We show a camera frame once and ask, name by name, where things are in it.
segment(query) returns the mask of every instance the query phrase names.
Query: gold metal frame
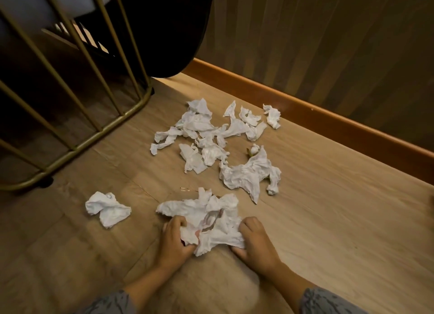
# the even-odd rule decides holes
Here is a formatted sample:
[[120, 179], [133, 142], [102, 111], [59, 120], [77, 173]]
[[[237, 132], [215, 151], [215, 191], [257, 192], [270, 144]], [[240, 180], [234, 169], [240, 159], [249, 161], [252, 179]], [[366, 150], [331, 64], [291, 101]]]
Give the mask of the gold metal frame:
[[81, 41], [79, 34], [77, 33], [76, 29], [72, 25], [72, 22], [66, 17], [66, 14], [62, 11], [60, 8], [59, 3], [57, 0], [47, 0], [48, 3], [52, 6], [53, 10], [56, 12], [59, 19], [62, 21], [63, 25], [67, 29], [68, 33], [71, 35], [72, 39], [76, 43], [79, 50], [83, 53], [85, 59], [90, 64], [92, 70], [95, 72], [98, 80], [102, 83], [102, 86], [104, 87], [105, 91], [107, 92], [107, 95], [109, 96], [111, 102], [113, 103], [114, 107], [116, 108], [116, 111], [118, 112], [119, 116], [110, 122], [108, 125], [102, 127], [100, 126], [89, 114], [87, 109], [84, 107], [84, 105], [80, 102], [79, 98], [74, 94], [74, 92], [71, 90], [71, 88], [65, 83], [65, 81], [62, 79], [62, 77], [58, 74], [58, 72], [54, 69], [54, 67], [50, 64], [50, 62], [46, 59], [44, 54], [37, 48], [35, 43], [31, 40], [31, 38], [21, 29], [21, 27], [13, 20], [10, 16], [8, 16], [5, 11], [0, 7], [0, 17], [2, 17], [6, 23], [11, 27], [11, 29], [18, 34], [18, 36], [27, 44], [27, 46], [32, 50], [32, 52], [37, 56], [37, 58], [41, 61], [41, 63], [44, 65], [44, 67], [50, 72], [50, 74], [54, 77], [54, 79], [60, 84], [60, 86], [65, 90], [65, 92], [68, 94], [68, 96], [73, 100], [73, 102], [78, 106], [80, 111], [84, 114], [84, 116], [89, 120], [89, 122], [92, 124], [92, 126], [95, 128], [96, 133], [90, 136], [87, 140], [82, 142], [81, 144], [77, 146], [73, 146], [70, 144], [66, 139], [65, 136], [57, 130], [53, 125], [51, 125], [46, 119], [44, 119], [38, 112], [36, 112], [30, 105], [28, 105], [23, 99], [20, 98], [20, 96], [15, 93], [13, 90], [11, 90], [5, 83], [3, 83], [0, 80], [0, 90], [3, 91], [8, 97], [10, 97], [14, 102], [16, 102], [19, 106], [21, 106], [26, 112], [28, 112], [32, 117], [34, 117], [39, 123], [41, 123], [46, 129], [48, 129], [62, 144], [64, 144], [66, 147], [68, 147], [69, 151], [63, 155], [62, 157], [58, 158], [56, 161], [52, 162], [48, 166], [42, 166], [41, 163], [37, 162], [33, 158], [27, 156], [22, 151], [20, 151], [18, 148], [13, 147], [11, 144], [3, 141], [0, 139], [0, 147], [6, 149], [7, 151], [11, 152], [12, 154], [16, 155], [17, 157], [21, 158], [23, 161], [33, 165], [39, 171], [36, 175], [32, 176], [28, 180], [25, 180], [23, 182], [20, 182], [18, 184], [12, 184], [12, 185], [3, 185], [0, 184], [0, 190], [19, 190], [23, 188], [27, 188], [29, 186], [34, 185], [44, 177], [50, 176], [56, 169], [60, 168], [63, 164], [67, 163], [68, 161], [72, 160], [75, 156], [77, 156], [80, 152], [85, 150], [87, 147], [98, 141], [100, 138], [104, 137], [107, 133], [109, 133], [111, 130], [116, 128], [119, 124], [121, 124], [125, 119], [135, 114], [140, 108], [142, 108], [149, 100], [151, 96], [152, 87], [149, 81], [149, 77], [146, 74], [146, 71], [143, 67], [143, 62], [140, 57], [136, 42], [134, 40], [133, 33], [131, 31], [130, 25], [128, 23], [127, 15], [124, 10], [124, 7], [122, 5], [121, 0], [116, 0], [116, 2], [119, 5], [119, 8], [122, 13], [122, 18], [125, 22], [125, 25], [128, 30], [128, 34], [130, 36], [130, 40], [132, 43], [132, 46], [134, 48], [134, 51], [136, 53], [141, 71], [143, 73], [144, 79], [146, 80], [147, 88], [145, 90], [145, 93], [142, 94], [138, 83], [133, 75], [133, 72], [131, 70], [131, 67], [127, 61], [127, 58], [125, 56], [125, 53], [122, 49], [121, 43], [119, 42], [119, 39], [116, 35], [115, 29], [111, 23], [110, 17], [106, 11], [106, 8], [104, 7], [104, 3], [102, 0], [94, 0], [95, 5], [98, 7], [100, 12], [102, 13], [104, 20], [110, 30], [111, 36], [113, 37], [113, 40], [116, 44], [116, 47], [119, 51], [119, 54], [122, 58], [122, 61], [125, 65], [125, 68], [127, 69], [128, 75], [131, 78], [131, 81], [133, 83], [134, 89], [137, 93], [137, 96], [139, 98], [139, 101], [130, 108], [127, 112], [123, 112], [117, 102], [116, 99], [113, 96], [112, 91], [110, 90], [110, 87], [107, 85], [107, 82], [104, 80], [102, 74], [98, 70], [98, 67], [96, 66], [95, 62], [92, 60], [89, 52], [87, 51], [86, 47], [84, 46], [83, 42]]

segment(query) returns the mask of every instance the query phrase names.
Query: person's left hand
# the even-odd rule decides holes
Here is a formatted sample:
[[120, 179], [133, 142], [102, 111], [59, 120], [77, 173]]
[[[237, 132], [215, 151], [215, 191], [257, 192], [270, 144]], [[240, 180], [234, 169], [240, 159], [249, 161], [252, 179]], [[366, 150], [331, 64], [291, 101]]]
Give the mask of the person's left hand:
[[197, 248], [197, 245], [182, 244], [181, 226], [187, 226], [185, 217], [174, 216], [170, 222], [164, 224], [161, 233], [160, 250], [155, 266], [170, 274], [175, 273]]

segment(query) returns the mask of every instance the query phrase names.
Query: gray sleeve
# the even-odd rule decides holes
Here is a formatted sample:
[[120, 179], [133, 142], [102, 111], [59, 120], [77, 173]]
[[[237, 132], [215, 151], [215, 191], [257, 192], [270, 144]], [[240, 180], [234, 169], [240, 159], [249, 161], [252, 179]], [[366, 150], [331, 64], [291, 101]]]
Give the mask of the gray sleeve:
[[123, 290], [96, 299], [88, 307], [75, 314], [135, 314], [134, 304], [130, 296]]
[[367, 314], [349, 301], [322, 288], [307, 288], [300, 300], [300, 314]]

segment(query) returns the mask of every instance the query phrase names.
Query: hand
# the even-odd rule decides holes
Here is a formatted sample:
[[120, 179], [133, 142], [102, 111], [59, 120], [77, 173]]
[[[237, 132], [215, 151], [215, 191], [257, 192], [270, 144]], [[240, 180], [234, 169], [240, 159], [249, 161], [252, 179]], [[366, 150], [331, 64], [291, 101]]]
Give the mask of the hand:
[[174, 216], [163, 225], [155, 266], [170, 274], [175, 273], [193, 254], [197, 245], [184, 246], [181, 242], [181, 226], [187, 226], [183, 216]]
[[268, 238], [264, 226], [256, 217], [244, 218], [239, 226], [246, 249], [231, 247], [231, 250], [256, 273], [270, 278], [281, 265], [279, 255]]

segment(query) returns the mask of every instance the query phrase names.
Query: person's right hand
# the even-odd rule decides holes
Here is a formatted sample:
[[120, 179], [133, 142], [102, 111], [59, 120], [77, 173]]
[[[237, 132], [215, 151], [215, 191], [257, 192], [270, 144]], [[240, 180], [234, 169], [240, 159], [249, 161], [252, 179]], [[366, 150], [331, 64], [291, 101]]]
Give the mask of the person's right hand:
[[247, 217], [238, 229], [244, 237], [246, 249], [231, 247], [231, 250], [252, 270], [268, 278], [282, 262], [264, 226], [258, 218]]

